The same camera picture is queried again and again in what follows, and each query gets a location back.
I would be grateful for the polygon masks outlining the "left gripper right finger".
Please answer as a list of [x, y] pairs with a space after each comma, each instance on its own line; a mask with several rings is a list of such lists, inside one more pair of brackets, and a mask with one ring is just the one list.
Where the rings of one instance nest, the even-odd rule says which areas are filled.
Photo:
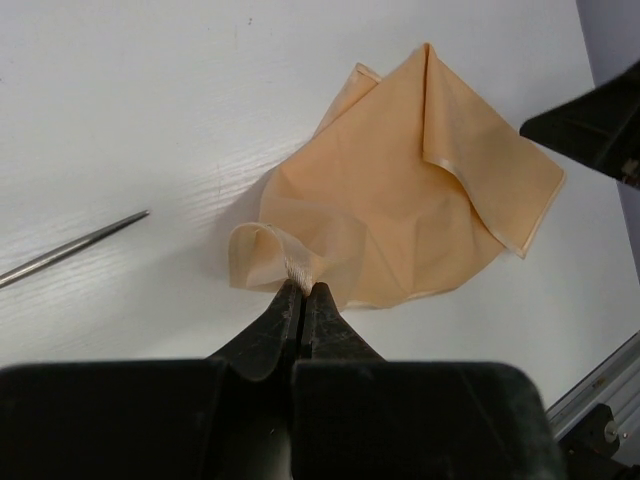
[[329, 286], [316, 283], [304, 301], [298, 326], [298, 358], [309, 360], [382, 361], [341, 316]]

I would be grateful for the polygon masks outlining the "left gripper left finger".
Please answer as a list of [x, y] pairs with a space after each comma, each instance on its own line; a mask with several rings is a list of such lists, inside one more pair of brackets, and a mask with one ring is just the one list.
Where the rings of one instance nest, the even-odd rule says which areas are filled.
[[291, 361], [298, 350], [298, 328], [303, 316], [303, 292], [285, 281], [267, 309], [210, 358], [225, 360], [241, 378], [262, 382], [281, 361]]

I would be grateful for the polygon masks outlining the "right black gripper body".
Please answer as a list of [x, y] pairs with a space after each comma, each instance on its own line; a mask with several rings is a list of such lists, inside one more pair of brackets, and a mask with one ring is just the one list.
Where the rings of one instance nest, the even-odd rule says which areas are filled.
[[521, 136], [639, 187], [639, 65], [588, 93], [526, 120]]

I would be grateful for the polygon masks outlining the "orange cloth napkin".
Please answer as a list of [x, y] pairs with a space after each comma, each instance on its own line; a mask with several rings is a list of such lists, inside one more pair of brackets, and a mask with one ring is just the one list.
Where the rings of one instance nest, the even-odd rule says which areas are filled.
[[565, 172], [437, 55], [352, 70], [312, 138], [270, 173], [228, 247], [233, 287], [392, 307], [525, 257]]

